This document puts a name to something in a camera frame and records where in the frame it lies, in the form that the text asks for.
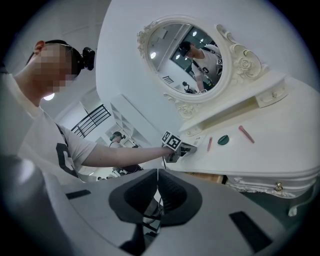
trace pink makeup brush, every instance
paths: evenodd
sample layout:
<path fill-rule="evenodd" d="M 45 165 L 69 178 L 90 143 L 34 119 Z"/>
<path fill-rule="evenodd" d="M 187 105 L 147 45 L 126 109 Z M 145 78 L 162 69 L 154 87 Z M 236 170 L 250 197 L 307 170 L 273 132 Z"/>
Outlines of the pink makeup brush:
<path fill-rule="evenodd" d="M 244 128 L 242 125 L 239 126 L 239 130 L 240 130 L 241 132 L 243 132 L 244 135 L 247 136 L 247 138 L 248 138 L 252 143 L 255 143 L 254 139 L 250 136 L 249 133 L 247 133 L 247 131 L 245 130 L 245 128 Z"/>

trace green oval object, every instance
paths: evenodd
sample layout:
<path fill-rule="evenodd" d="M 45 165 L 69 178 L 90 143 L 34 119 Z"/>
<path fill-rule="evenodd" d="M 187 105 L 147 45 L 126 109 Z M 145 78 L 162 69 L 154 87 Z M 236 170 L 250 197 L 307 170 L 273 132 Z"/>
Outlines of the green oval object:
<path fill-rule="evenodd" d="M 229 136 L 224 135 L 218 140 L 219 145 L 226 145 L 229 142 Z"/>

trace neck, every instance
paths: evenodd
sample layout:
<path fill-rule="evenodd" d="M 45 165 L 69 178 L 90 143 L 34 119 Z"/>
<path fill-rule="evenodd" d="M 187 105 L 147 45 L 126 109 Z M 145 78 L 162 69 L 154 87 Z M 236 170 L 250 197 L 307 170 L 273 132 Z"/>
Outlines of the neck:
<path fill-rule="evenodd" d="M 196 51 L 194 52 L 194 58 L 201 60 L 205 58 L 205 55 L 202 50 L 196 49 Z"/>
<path fill-rule="evenodd" d="M 46 96 L 41 90 L 41 81 L 35 80 L 34 76 L 25 68 L 16 74 L 14 79 L 24 96 L 26 96 L 36 107 L 39 107 L 41 99 Z"/>

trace curved table leg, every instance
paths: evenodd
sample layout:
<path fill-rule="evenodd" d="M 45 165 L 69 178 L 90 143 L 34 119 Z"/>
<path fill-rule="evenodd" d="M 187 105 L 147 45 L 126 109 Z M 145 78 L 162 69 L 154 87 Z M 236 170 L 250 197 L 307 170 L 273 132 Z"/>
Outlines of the curved table leg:
<path fill-rule="evenodd" d="M 316 197 L 316 195 L 317 195 L 317 193 L 316 193 L 316 192 L 317 192 L 317 189 L 316 189 L 316 187 L 317 187 L 317 182 L 318 182 L 318 179 L 315 181 L 315 183 L 314 183 L 313 186 L 312 186 L 312 194 L 311 194 L 311 196 L 309 197 L 308 200 L 306 200 L 306 201 L 304 201 L 304 202 L 301 202 L 301 203 L 299 203 L 299 204 L 296 204 L 296 205 L 290 207 L 289 212 L 288 212 L 288 216 L 289 216 L 289 217 L 296 216 L 297 213 L 298 213 L 298 209 L 297 209 L 297 208 L 298 208 L 299 206 L 303 206 L 303 205 L 309 204 L 309 203 Z"/>

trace vanity table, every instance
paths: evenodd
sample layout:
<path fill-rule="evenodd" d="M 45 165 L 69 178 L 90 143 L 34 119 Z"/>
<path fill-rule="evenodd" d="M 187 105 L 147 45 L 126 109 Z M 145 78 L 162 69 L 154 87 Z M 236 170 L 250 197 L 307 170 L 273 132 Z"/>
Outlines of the vanity table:
<path fill-rule="evenodd" d="M 182 26 L 168 44 L 161 62 L 154 61 L 155 42 L 162 42 L 158 38 L 164 38 L 171 31 L 170 26 L 177 24 Z M 195 94 L 166 84 L 161 72 L 168 61 L 188 60 L 179 43 L 192 40 L 200 30 L 218 47 L 223 69 L 213 88 Z M 195 153 L 187 153 L 176 163 L 167 163 L 167 168 L 226 175 L 226 185 L 239 192 L 268 193 L 285 199 L 301 196 L 315 184 L 320 173 L 320 94 L 316 90 L 287 74 L 270 70 L 221 24 L 212 26 L 189 16 L 173 15 L 152 22 L 137 37 L 146 69 L 185 120 L 179 130 L 180 139 L 197 147 Z M 198 83 L 192 83 L 197 91 Z M 254 143 L 239 126 L 244 127 Z M 224 135 L 228 135 L 229 142 L 219 145 L 218 139 Z M 297 213 L 298 206 L 290 209 L 290 216 Z"/>

